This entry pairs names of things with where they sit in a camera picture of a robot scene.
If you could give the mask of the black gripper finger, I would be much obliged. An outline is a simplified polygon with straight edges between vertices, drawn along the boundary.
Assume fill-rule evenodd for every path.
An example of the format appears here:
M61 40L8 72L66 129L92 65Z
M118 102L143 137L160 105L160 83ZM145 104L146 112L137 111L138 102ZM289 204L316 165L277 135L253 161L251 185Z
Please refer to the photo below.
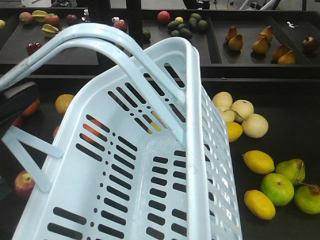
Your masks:
M0 137L8 131L18 116L40 96L35 82L16 85L0 93Z

